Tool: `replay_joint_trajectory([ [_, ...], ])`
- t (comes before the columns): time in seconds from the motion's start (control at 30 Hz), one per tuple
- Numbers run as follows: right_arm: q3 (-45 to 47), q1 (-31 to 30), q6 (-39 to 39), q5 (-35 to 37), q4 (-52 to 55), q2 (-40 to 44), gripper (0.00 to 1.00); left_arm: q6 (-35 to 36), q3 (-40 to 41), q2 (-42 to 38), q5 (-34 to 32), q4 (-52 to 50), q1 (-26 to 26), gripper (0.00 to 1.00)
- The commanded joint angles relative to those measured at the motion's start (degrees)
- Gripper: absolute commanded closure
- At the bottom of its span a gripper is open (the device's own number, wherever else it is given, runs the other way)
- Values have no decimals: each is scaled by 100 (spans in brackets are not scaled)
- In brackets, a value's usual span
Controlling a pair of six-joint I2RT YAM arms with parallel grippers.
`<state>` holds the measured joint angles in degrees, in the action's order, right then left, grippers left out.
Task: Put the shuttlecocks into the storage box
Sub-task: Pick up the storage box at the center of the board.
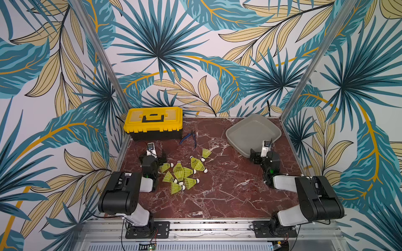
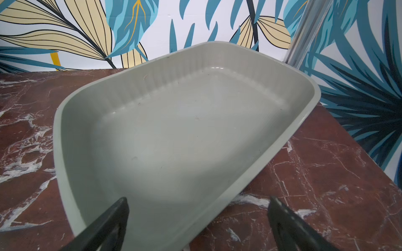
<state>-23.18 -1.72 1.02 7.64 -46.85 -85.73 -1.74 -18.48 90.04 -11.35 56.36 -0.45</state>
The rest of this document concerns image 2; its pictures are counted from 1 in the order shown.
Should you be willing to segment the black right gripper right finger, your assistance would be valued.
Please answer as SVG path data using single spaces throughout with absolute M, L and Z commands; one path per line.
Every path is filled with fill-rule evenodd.
M 270 197 L 268 220 L 279 251 L 337 251 L 277 197 Z

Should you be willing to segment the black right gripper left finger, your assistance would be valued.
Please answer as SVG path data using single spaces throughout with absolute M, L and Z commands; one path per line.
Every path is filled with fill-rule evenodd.
M 122 197 L 62 250 L 120 251 L 126 234 L 128 216 L 127 198 Z

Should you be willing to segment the grey-green plastic storage tray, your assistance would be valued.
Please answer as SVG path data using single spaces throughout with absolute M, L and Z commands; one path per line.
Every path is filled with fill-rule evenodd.
M 320 97 L 301 71 L 219 41 L 81 87 L 53 124 L 73 234 L 125 197 L 123 250 L 182 250 L 264 169 Z

